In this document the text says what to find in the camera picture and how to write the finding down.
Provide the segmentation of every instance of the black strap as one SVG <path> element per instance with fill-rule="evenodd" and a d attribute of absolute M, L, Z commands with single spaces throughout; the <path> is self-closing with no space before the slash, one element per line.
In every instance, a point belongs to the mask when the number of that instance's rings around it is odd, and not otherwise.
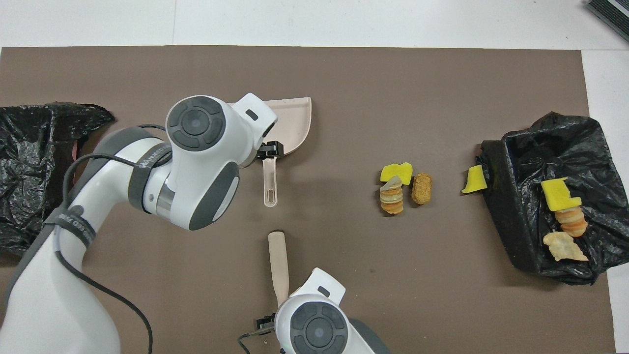
<path fill-rule="evenodd" d="M 153 146 L 140 160 L 135 163 L 133 172 L 131 172 L 131 178 L 129 180 L 129 189 L 127 195 L 129 203 L 137 209 L 144 210 L 144 203 L 142 198 L 144 197 L 144 189 L 147 187 L 148 177 L 151 175 L 151 170 L 155 167 L 162 158 L 172 152 L 170 145 L 165 142 Z"/>
<path fill-rule="evenodd" d="M 83 242 L 86 248 L 96 238 L 96 231 L 94 231 L 94 228 L 86 219 L 83 219 L 74 211 L 63 207 L 53 210 L 43 223 L 44 225 L 59 225 L 61 228 L 70 231 Z"/>

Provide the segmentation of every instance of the cylindrical snack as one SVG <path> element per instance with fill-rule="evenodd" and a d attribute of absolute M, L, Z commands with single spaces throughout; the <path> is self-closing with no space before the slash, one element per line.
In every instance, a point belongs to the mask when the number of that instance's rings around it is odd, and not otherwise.
<path fill-rule="evenodd" d="M 380 205 L 389 214 L 399 214 L 404 210 L 402 202 L 402 180 L 393 176 L 384 186 L 380 187 Z"/>
<path fill-rule="evenodd" d="M 555 212 L 555 218 L 561 229 L 572 237 L 581 237 L 587 229 L 587 222 L 581 207 L 568 208 Z"/>
<path fill-rule="evenodd" d="M 428 173 L 417 174 L 413 178 L 413 191 L 411 196 L 415 203 L 424 205 L 430 202 L 432 193 L 432 177 Z"/>

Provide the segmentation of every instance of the brush handle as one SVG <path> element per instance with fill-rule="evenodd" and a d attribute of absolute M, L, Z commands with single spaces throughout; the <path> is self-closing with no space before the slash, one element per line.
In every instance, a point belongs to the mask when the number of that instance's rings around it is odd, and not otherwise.
<path fill-rule="evenodd" d="M 281 231 L 269 234 L 269 257 L 271 260 L 271 277 L 273 289 L 279 307 L 288 298 L 288 258 L 286 256 L 286 239 Z"/>

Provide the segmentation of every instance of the dustpan handle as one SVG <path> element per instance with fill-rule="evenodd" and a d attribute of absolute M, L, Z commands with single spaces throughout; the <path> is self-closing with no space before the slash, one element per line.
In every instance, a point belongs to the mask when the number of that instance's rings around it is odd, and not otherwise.
<path fill-rule="evenodd" d="M 264 175 L 264 205 L 269 208 L 277 205 L 276 158 L 262 160 Z"/>

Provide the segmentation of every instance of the food scrap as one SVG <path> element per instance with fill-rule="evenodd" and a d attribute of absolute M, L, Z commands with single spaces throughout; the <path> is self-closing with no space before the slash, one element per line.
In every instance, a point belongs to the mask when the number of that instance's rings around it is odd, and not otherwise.
<path fill-rule="evenodd" d="M 432 193 L 432 177 L 428 173 L 417 174 L 413 178 L 413 190 L 411 196 L 415 203 L 424 205 L 430 202 Z"/>
<path fill-rule="evenodd" d="M 570 191 L 565 185 L 567 177 L 542 181 L 542 190 L 550 211 L 555 212 L 555 218 L 561 224 L 561 229 L 572 237 L 581 237 L 587 229 L 585 215 L 581 210 L 581 198 L 570 197 Z"/>
<path fill-rule="evenodd" d="M 576 261 L 588 261 L 581 248 L 574 243 L 573 238 L 566 232 L 551 232 L 544 236 L 544 244 L 555 257 L 555 261 L 570 259 Z"/>
<path fill-rule="evenodd" d="M 380 203 L 382 209 L 389 214 L 400 214 L 404 210 L 402 201 L 402 179 L 393 176 L 384 186 L 380 187 Z"/>
<path fill-rule="evenodd" d="M 581 237 L 587 229 L 587 222 L 581 207 L 558 210 L 555 218 L 561 224 L 561 229 L 572 237 Z"/>

